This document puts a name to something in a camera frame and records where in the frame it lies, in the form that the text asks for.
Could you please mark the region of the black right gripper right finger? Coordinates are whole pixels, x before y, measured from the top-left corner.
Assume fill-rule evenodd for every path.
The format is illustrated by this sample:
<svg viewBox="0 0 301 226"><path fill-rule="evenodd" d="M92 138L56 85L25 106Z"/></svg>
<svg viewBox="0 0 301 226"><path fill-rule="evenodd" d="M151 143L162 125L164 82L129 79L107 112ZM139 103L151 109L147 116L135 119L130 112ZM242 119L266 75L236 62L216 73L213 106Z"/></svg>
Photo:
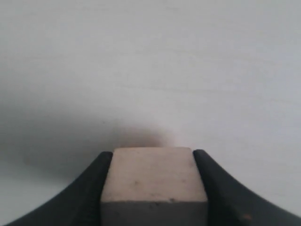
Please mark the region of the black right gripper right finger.
<svg viewBox="0 0 301 226"><path fill-rule="evenodd" d="M208 198L210 226L299 226L301 218L238 182L204 150L193 156Z"/></svg>

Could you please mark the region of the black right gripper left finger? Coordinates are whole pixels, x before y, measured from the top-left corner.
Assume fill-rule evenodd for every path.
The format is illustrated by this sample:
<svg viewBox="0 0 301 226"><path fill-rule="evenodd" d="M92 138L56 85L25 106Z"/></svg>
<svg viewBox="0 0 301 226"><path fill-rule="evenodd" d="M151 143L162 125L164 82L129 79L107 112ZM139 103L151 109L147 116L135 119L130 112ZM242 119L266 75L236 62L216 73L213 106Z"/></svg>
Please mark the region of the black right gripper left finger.
<svg viewBox="0 0 301 226"><path fill-rule="evenodd" d="M102 152L64 190L9 226L100 226L100 199L112 152Z"/></svg>

